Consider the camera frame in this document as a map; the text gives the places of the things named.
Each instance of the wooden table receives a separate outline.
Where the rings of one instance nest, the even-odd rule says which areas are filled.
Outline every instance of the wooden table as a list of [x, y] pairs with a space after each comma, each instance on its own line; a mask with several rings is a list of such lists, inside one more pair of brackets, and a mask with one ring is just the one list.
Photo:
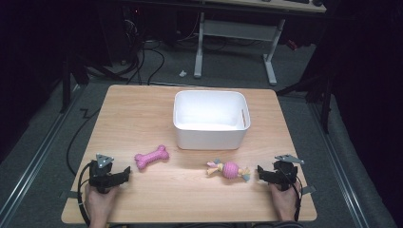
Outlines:
[[[182, 150], [176, 145], [173, 105], [177, 92], [187, 89], [235, 90], [249, 107], [251, 127], [239, 149]], [[134, 156], [163, 144], [168, 161], [154, 161], [139, 171]], [[120, 186], [110, 222], [246, 222], [277, 220], [267, 182], [259, 180], [257, 165], [273, 170], [277, 155], [296, 151], [276, 93], [269, 89], [113, 85], [109, 88], [80, 165], [80, 172], [96, 153], [113, 157], [112, 173], [131, 166], [129, 182]], [[221, 173], [207, 176], [214, 159], [251, 169], [251, 180], [229, 180]], [[306, 185], [302, 170], [298, 176]], [[78, 177], [72, 186], [77, 189]], [[300, 220], [314, 220], [310, 195], [302, 200]], [[65, 223], [84, 223], [77, 200], [68, 199]]]

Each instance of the human hand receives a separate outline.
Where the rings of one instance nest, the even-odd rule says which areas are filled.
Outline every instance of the human hand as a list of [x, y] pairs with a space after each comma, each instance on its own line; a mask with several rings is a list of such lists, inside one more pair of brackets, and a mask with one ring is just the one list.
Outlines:
[[107, 218], [112, 212], [115, 204], [115, 197], [118, 193], [118, 186], [112, 187], [108, 193], [101, 194], [96, 187], [86, 185], [86, 201], [84, 205], [91, 223], [89, 227], [106, 227]]
[[[298, 181], [295, 183], [296, 189], [300, 192], [300, 184]], [[296, 191], [293, 187], [285, 191], [280, 191], [280, 186], [274, 183], [269, 183], [270, 191], [272, 192], [272, 200], [275, 206], [278, 219], [280, 221], [295, 220], [294, 214], [296, 213], [297, 197]]]

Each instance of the gray carpet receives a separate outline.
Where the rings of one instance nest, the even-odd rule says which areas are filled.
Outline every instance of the gray carpet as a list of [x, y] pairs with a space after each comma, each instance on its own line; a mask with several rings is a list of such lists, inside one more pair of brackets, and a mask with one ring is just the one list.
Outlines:
[[[156, 43], [148, 44], [148, 46], [155, 47]], [[163, 54], [164, 64], [152, 78], [152, 84], [255, 87], [279, 90], [299, 80], [315, 47], [303, 47], [292, 51], [286, 46], [279, 46], [273, 58], [275, 72], [278, 75], [278, 85], [275, 87], [270, 86], [267, 82], [260, 55], [243, 52], [237, 54], [234, 53], [234, 49], [236, 47], [220, 51], [207, 50], [204, 53], [203, 76], [195, 79], [192, 76], [195, 47], [177, 46], [173, 48], [161, 45], [155, 50]], [[157, 52], [145, 51], [144, 66], [141, 70], [143, 83], [161, 62], [162, 57]], [[179, 77], [182, 70], [188, 73], [183, 78]], [[137, 83], [136, 76], [132, 84]], [[74, 180], [67, 168], [66, 153], [75, 132], [86, 121], [85, 111], [82, 109], [87, 110], [87, 115], [94, 113], [101, 107], [106, 90], [112, 84], [117, 84], [117, 82], [92, 77], [87, 87], [79, 89], [79, 91], [83, 91], [83, 94], [78, 97], [70, 112], [65, 115], [64, 124], [54, 137], [39, 172], [31, 177], [30, 187], [13, 213], [9, 227], [85, 227], [84, 225], [67, 225], [61, 221], [66, 200], [61, 199], [60, 194], [69, 190]], [[306, 162], [302, 166], [305, 178], [317, 189], [312, 194], [317, 208], [317, 219], [303, 222], [303, 224], [306, 227], [358, 227], [346, 203], [345, 196], [340, 190], [340, 182], [336, 177], [336, 171], [328, 153], [329, 145], [324, 140], [321, 129], [317, 126], [317, 118], [313, 113], [315, 105], [306, 104], [302, 95], [303, 93], [291, 93], [288, 96], [279, 97], [279, 101], [297, 154]], [[1, 205], [7, 202], [14, 186], [23, 176], [52, 124], [60, 117], [58, 112], [61, 109], [61, 101], [61, 86], [59, 85], [49, 101], [32, 118], [29, 129], [11, 154], [0, 165], [2, 173], [0, 176]], [[365, 213], [368, 226], [361, 227], [395, 227], [389, 212], [383, 206], [381, 198], [369, 180], [365, 168], [356, 156], [335, 102], [332, 103], [332, 106], [329, 123], [330, 134], [326, 137], [331, 139]], [[69, 162], [74, 170], [78, 168], [95, 121], [96, 118], [92, 118], [86, 123], [71, 146]], [[157, 225], [139, 224], [137, 226], [157, 227]]]

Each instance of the dog toy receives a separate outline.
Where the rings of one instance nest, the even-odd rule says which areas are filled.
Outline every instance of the dog toy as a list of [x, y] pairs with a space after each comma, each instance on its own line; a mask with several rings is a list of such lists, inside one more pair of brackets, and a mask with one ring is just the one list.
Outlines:
[[137, 154], [134, 156], [134, 161], [136, 161], [137, 167], [139, 169], [144, 169], [150, 162], [155, 160], [167, 160], [169, 159], [169, 154], [165, 150], [164, 145], [159, 145], [157, 150], [146, 155]]
[[215, 160], [208, 162], [207, 165], [210, 166], [210, 168], [207, 169], [207, 175], [220, 171], [227, 179], [237, 177], [242, 177], [245, 181], [249, 181], [250, 179], [250, 170], [248, 168], [240, 169], [238, 165], [232, 161], [221, 163], [220, 160]]

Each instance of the white plastic bin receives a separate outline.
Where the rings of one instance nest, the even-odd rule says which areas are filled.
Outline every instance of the white plastic bin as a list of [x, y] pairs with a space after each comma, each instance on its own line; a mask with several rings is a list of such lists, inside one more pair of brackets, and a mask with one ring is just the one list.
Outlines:
[[251, 121], [244, 96], [234, 91], [185, 90], [175, 96], [173, 122], [181, 149], [237, 149]]

